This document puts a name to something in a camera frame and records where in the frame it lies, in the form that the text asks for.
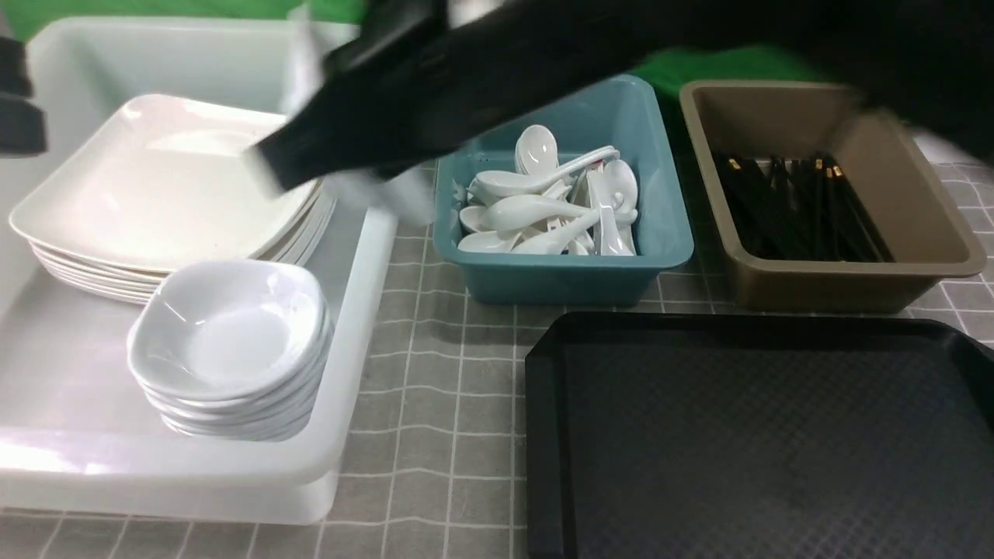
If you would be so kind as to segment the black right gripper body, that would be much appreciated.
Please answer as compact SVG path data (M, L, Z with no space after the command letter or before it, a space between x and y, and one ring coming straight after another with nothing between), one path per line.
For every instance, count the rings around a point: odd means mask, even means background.
M543 105L526 79L540 1L510 1L454 27L447 1L376 1L359 35L323 54L322 84L252 150L289 191L366 171L389 180Z

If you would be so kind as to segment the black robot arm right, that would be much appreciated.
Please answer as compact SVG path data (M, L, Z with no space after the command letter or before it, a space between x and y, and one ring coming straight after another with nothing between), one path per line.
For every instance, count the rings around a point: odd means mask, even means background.
M460 25L445 1L375 1L325 82L253 149L289 191L391 179L662 50L778 47L992 162L990 1L505 1Z

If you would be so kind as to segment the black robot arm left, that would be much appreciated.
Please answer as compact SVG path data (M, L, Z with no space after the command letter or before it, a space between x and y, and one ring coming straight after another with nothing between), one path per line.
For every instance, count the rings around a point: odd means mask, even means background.
M45 113L34 105L27 49L1 36L1 156L35 157L47 151Z

